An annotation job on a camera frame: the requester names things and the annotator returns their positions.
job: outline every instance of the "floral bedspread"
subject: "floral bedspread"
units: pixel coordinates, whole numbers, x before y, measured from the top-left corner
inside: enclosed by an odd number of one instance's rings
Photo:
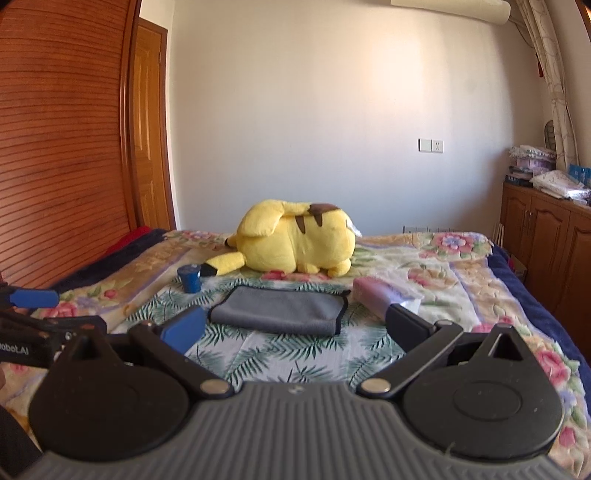
[[[344,278],[261,275],[244,268],[204,280],[199,294],[182,293],[176,269],[225,251],[224,239],[215,233],[170,232],[167,240],[105,281],[64,293],[56,309],[36,312],[36,316],[100,314],[111,331],[124,331],[144,318],[162,322],[188,305],[209,307],[238,283],[342,291],[361,275],[404,278],[424,296],[419,315],[428,321],[449,319],[472,332],[488,332],[498,322],[515,326],[563,400],[565,421],[550,456],[574,476],[584,478],[591,472],[591,419],[577,373],[579,365],[533,327],[517,300],[488,268],[491,246],[484,236],[413,233],[369,237],[358,242],[352,269]],[[344,380],[355,385],[396,361],[402,351],[385,333],[380,319],[352,301],[337,337],[276,336],[209,324],[187,355],[238,386],[252,379]],[[0,403],[28,429],[28,403],[44,371],[10,364],[2,364],[2,369],[7,385],[0,390]]]

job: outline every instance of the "light switch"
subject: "light switch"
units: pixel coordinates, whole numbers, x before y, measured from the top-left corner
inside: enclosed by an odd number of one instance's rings
[[[418,150],[419,152],[431,152],[433,151],[431,146],[431,140],[426,138],[419,138],[418,139]]]

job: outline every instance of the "gray ribbed surface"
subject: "gray ribbed surface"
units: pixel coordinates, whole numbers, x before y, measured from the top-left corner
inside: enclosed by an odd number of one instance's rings
[[[389,403],[357,397],[344,384],[300,388],[246,384],[234,398],[202,404],[182,432],[151,453],[109,464],[48,454],[22,479],[570,478],[546,457],[510,466],[445,457],[419,442]]]

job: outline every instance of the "air conditioner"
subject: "air conditioner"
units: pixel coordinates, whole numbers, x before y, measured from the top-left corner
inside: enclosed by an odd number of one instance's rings
[[[391,0],[395,7],[422,8],[504,25],[511,6],[504,0]]]

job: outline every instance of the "bed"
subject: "bed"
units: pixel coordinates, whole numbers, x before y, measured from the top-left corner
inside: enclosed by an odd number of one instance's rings
[[[579,478],[591,472],[591,419],[585,391],[591,370],[562,326],[527,292],[508,267],[502,250],[478,233],[412,233],[366,237],[358,242],[350,273],[260,274],[243,269],[204,279],[197,294],[185,294],[176,269],[223,252],[224,235],[154,231],[76,272],[55,287],[60,304],[37,317],[99,314],[111,332],[124,332],[146,319],[161,323],[194,304],[216,304],[239,284],[340,292],[353,278],[379,274],[404,277],[424,296],[420,315],[449,319],[465,330],[488,332],[511,323],[535,353],[563,400],[566,417],[550,456]],[[229,380],[345,381],[352,388],[403,351],[379,318],[352,301],[339,336],[270,335],[210,323],[186,355]],[[30,431],[28,404],[44,376],[42,369],[2,364],[7,385],[0,403]]]

